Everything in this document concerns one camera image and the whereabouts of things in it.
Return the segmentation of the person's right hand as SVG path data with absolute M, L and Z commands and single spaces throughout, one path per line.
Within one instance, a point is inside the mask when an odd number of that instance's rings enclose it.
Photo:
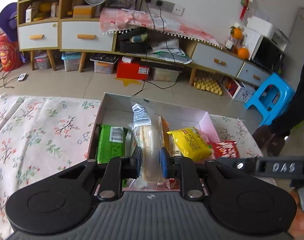
M 296 202 L 297 211 L 292 225 L 290 226 L 289 233 L 294 239 L 304 239 L 304 212 L 300 207 L 300 198 L 296 189 L 293 189 L 290 194 Z

